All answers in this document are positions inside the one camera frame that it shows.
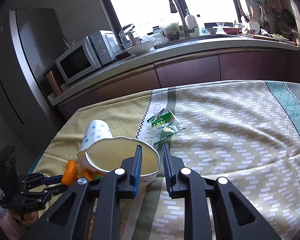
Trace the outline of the pink sleeve forearm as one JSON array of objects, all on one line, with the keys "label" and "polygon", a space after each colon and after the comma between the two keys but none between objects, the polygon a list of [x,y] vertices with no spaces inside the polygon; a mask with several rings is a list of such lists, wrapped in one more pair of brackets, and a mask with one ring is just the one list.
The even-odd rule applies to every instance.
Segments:
[{"label": "pink sleeve forearm", "polygon": [[20,217],[10,212],[0,219],[0,227],[9,239],[21,239],[27,230]]}]

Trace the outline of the left hand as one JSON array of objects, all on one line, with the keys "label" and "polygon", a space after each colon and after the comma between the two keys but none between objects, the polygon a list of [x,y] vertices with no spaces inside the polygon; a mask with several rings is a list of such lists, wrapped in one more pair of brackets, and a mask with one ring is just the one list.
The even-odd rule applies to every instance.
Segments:
[{"label": "left hand", "polygon": [[10,211],[11,216],[18,222],[22,223],[27,227],[31,227],[38,219],[38,214],[36,212],[26,213],[22,216],[16,214],[13,210]]}]

